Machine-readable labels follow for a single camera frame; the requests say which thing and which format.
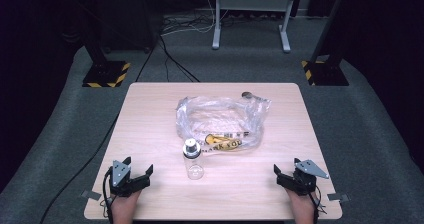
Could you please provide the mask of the grey tape strip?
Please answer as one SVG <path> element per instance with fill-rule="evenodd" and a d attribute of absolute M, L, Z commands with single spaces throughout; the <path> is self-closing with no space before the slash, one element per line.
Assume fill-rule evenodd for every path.
<path fill-rule="evenodd" d="M 101 194 L 97 192 L 93 192 L 92 190 L 84 190 L 81 193 L 81 196 L 87 199 L 93 199 L 98 201 L 101 198 Z"/>
<path fill-rule="evenodd" d="M 329 201 L 339 201 L 348 202 L 350 200 L 349 196 L 345 193 L 331 193 L 327 195 Z"/>

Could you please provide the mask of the white metal table frame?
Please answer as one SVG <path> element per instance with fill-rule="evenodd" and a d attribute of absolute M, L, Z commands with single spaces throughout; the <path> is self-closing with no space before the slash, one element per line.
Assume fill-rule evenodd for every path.
<path fill-rule="evenodd" d="M 221 37 L 221 11 L 261 11 L 261 12 L 281 12 L 284 20 L 278 26 L 278 31 L 284 53 L 291 51 L 287 35 L 288 22 L 291 16 L 293 3 L 295 0 L 215 0 L 215 27 L 212 41 L 212 49 L 218 50 Z"/>

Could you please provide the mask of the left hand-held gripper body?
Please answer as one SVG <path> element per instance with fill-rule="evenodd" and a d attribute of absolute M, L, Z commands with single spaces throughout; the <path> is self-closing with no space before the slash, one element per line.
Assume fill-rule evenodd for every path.
<path fill-rule="evenodd" d="M 110 193 L 120 197 L 129 197 L 132 193 L 150 186 L 149 182 L 135 182 L 131 177 L 131 166 L 114 160 L 109 179 Z"/>

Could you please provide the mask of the person's left hand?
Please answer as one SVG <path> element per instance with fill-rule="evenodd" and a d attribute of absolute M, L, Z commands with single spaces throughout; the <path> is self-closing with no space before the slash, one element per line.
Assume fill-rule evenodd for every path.
<path fill-rule="evenodd" d="M 111 205 L 114 216 L 132 217 L 137 207 L 141 192 L 132 193 L 129 197 L 116 197 Z"/>

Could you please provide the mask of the black wheeled cabinet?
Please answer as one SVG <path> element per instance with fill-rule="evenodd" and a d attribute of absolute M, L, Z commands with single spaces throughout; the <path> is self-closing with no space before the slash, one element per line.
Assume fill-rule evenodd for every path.
<path fill-rule="evenodd" d="M 163 23 L 160 0 L 98 0 L 98 8 L 106 52 L 155 47 Z"/>

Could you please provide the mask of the clear bottle with silver cap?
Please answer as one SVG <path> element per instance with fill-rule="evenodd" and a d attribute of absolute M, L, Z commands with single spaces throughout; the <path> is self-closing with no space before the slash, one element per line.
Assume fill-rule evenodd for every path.
<path fill-rule="evenodd" d="M 199 180 L 204 175 L 200 144 L 193 138 L 186 139 L 182 149 L 187 176 Z"/>

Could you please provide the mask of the person's right hand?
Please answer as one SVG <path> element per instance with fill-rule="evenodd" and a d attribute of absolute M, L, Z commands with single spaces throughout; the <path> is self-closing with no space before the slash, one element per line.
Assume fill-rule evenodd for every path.
<path fill-rule="evenodd" d="M 299 196 L 291 190 L 286 190 L 286 192 L 295 216 L 306 217 L 314 214 L 315 206 L 309 196 Z"/>

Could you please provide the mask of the clear printed plastic bag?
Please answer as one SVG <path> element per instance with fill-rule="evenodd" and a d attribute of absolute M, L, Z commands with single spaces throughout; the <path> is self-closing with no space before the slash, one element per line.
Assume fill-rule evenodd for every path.
<path fill-rule="evenodd" d="M 176 130 L 183 139 L 195 139 L 205 153 L 251 150 L 264 135 L 272 101 L 229 97 L 186 97 L 176 109 Z"/>

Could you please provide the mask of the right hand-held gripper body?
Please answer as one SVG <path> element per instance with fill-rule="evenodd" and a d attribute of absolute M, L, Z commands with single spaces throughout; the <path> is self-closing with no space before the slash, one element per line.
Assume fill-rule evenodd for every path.
<path fill-rule="evenodd" d="M 298 195 L 307 195 L 314 192 L 318 177 L 329 178 L 329 175 L 310 159 L 301 161 L 297 166 L 294 165 L 294 167 L 293 191 Z"/>

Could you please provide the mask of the black stand with striped base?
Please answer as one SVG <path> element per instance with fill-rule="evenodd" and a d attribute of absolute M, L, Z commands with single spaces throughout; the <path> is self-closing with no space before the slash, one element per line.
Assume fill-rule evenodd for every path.
<path fill-rule="evenodd" d="M 84 87 L 119 87 L 126 77 L 130 64 L 126 61 L 109 61 L 106 59 L 94 31 L 89 25 L 83 6 L 78 0 L 69 0 L 73 11 L 73 21 L 80 33 L 92 65 L 83 79 Z"/>
<path fill-rule="evenodd" d="M 302 61 L 302 67 L 308 83 L 311 86 L 348 86 L 349 83 L 344 76 L 340 62 L 343 59 L 345 45 L 342 43 L 342 37 L 330 41 L 330 31 L 334 26 L 334 20 L 337 16 L 342 0 L 336 0 L 330 13 L 327 24 L 319 38 L 317 46 L 309 60 Z M 321 51 L 325 44 L 333 44 L 333 50 L 328 54 L 324 62 L 318 61 Z"/>

